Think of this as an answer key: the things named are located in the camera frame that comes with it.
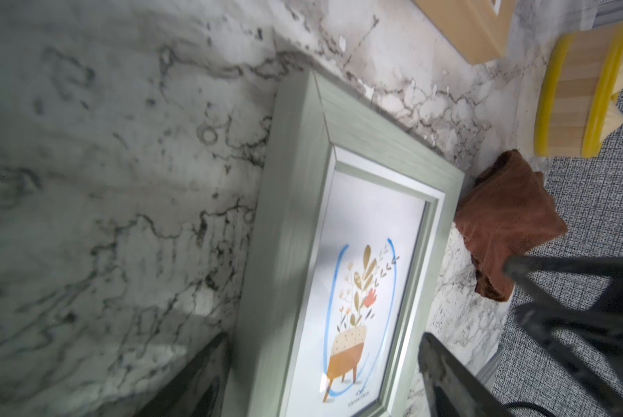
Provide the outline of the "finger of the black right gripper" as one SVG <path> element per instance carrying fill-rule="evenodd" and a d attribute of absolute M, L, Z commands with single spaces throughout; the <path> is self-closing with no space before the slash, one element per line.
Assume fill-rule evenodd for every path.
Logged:
<path fill-rule="evenodd" d="M 623 385 L 623 257 L 514 255 L 502 271 L 532 298 L 516 308 L 517 323 L 610 415 L 623 416 L 623 397 L 554 336 L 556 330 L 578 335 L 604 355 Z M 599 276 L 609 284 L 589 309 L 570 309 L 530 278 L 535 272 Z"/>

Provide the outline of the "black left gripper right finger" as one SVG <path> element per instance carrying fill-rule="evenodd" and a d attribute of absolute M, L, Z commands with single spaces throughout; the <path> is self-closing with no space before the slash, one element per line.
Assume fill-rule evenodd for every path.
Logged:
<path fill-rule="evenodd" d="M 432 333 L 424 333 L 418 365 L 431 416 L 512 416 Z"/>

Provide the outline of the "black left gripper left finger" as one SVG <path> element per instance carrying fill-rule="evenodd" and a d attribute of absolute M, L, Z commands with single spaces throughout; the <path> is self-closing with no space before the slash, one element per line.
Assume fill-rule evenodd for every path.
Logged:
<path fill-rule="evenodd" d="M 220 416 L 230 365 L 229 336 L 220 333 L 135 416 Z"/>

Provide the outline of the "brown microfibre cloth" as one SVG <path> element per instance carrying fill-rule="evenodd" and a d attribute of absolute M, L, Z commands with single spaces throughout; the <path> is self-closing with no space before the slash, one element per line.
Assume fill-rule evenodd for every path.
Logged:
<path fill-rule="evenodd" d="M 476 269 L 476 293 L 495 302 L 507 302 L 514 292 L 515 283 L 502 272 L 509 257 L 568 232 L 544 188 L 543 173 L 532 170 L 515 149 L 478 176 L 458 205 L 455 226 Z"/>

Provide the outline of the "grey green picture frame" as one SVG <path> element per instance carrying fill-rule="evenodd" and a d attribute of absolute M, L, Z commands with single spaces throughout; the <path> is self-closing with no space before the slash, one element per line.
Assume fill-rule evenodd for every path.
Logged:
<path fill-rule="evenodd" d="M 283 81 L 223 415 L 402 415 L 463 182 L 320 74 Z"/>

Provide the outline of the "light wood picture frame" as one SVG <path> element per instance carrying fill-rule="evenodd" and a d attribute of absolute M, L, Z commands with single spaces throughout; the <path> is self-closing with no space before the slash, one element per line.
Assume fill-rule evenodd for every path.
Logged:
<path fill-rule="evenodd" d="M 485 64 L 506 54 L 516 0 L 416 0 L 415 4 L 468 64 Z"/>

